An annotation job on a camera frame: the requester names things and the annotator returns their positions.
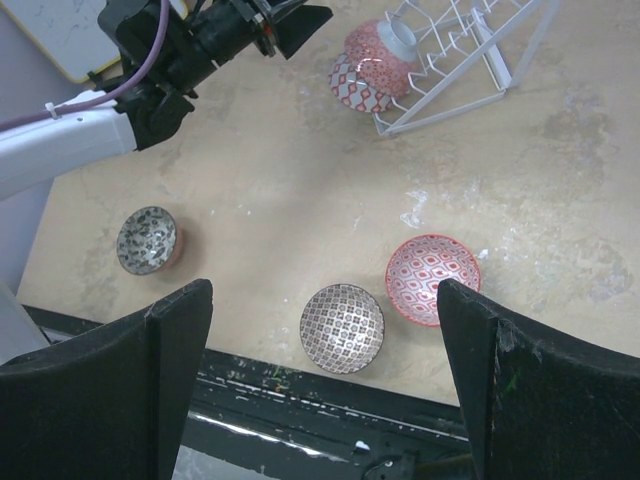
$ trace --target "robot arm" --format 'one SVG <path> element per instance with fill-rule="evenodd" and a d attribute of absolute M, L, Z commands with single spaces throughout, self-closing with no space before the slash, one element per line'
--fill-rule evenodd
<path fill-rule="evenodd" d="M 74 168 L 163 142 L 194 110 L 194 88 L 250 44 L 265 56 L 293 54 L 332 16 L 306 0 L 215 0 L 182 20 L 171 9 L 164 42 L 145 77 L 114 100 L 2 131 L 0 200 Z M 123 85 L 149 55 L 159 0 L 109 0 L 100 28 L 120 50 L 123 75 L 65 103 Z"/>

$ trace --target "black and white patterned bowl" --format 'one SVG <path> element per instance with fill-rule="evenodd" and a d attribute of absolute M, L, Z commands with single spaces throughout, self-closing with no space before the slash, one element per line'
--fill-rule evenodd
<path fill-rule="evenodd" d="M 336 374 L 357 372 L 382 347 L 382 310 L 360 287 L 331 285 L 316 293 L 304 308 L 300 338 L 305 352 L 320 368 Z"/>
<path fill-rule="evenodd" d="M 182 232 L 161 207 L 141 208 L 124 222 L 116 252 L 133 275 L 148 275 L 171 266 L 182 251 Z"/>

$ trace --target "table surface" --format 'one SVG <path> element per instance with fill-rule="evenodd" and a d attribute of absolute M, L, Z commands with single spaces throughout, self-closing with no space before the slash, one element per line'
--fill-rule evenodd
<path fill-rule="evenodd" d="M 333 98 L 326 72 L 346 33 L 389 5 L 328 3 L 335 18 L 289 62 L 247 49 L 203 83 L 171 140 L 58 178 L 19 300 L 108 322 L 205 277 L 209 347 L 323 373 L 300 314 L 322 287 L 353 283 L 387 330 L 375 361 L 344 379 L 455 404 L 440 330 L 404 320 L 384 287 L 395 248 L 434 232 L 477 255 L 493 300 L 640 355 L 640 5 L 564 2 L 519 89 L 384 139 Z M 529 33 L 505 43 L 507 58 Z M 177 217 L 186 246 L 174 268 L 135 277 L 115 240 L 146 205 Z"/>

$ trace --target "cable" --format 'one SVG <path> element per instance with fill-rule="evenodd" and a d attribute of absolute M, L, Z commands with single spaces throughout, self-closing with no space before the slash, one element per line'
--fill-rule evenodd
<path fill-rule="evenodd" d="M 98 105 L 102 105 L 103 103 L 109 102 L 123 93 L 131 90 L 135 87 L 140 81 L 149 73 L 151 67 L 158 59 L 158 55 L 160 54 L 160 49 L 162 48 L 162 44 L 164 43 L 164 38 L 167 34 L 167 27 L 169 25 L 169 12 L 171 10 L 171 4 L 169 0 L 160 0 L 160 19 L 158 21 L 158 30 L 156 32 L 156 38 L 153 41 L 153 45 L 151 46 L 151 50 L 149 51 L 149 55 L 142 63 L 140 68 L 136 73 L 134 73 L 131 78 L 129 78 L 126 82 L 124 82 L 119 87 L 114 90 L 102 95 L 98 98 L 94 98 L 92 100 L 88 100 L 86 102 L 74 103 L 74 104 L 62 104 L 55 107 L 55 113 L 58 115 L 65 115 L 69 113 L 77 113 L 82 112 L 84 110 L 88 110 L 93 107 L 97 107 Z M 33 122 L 39 122 L 40 120 L 46 120 L 47 118 L 52 117 L 52 112 L 48 110 L 42 110 L 37 113 L 32 113 L 30 115 L 24 115 L 22 117 L 17 117 L 5 122 L 0 123 L 0 132 L 4 132 L 5 130 L 9 130 L 16 127 L 21 127 L 23 125 L 27 125 Z"/>

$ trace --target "cable clip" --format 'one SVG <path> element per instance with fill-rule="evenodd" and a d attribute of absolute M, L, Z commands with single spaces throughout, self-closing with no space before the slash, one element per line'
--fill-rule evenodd
<path fill-rule="evenodd" d="M 44 108 L 47 109 L 47 111 L 51 114 L 51 118 L 53 118 L 54 120 L 57 120 L 60 118 L 60 115 L 58 115 L 58 112 L 56 112 L 56 106 L 53 103 L 51 102 L 45 103 Z"/>

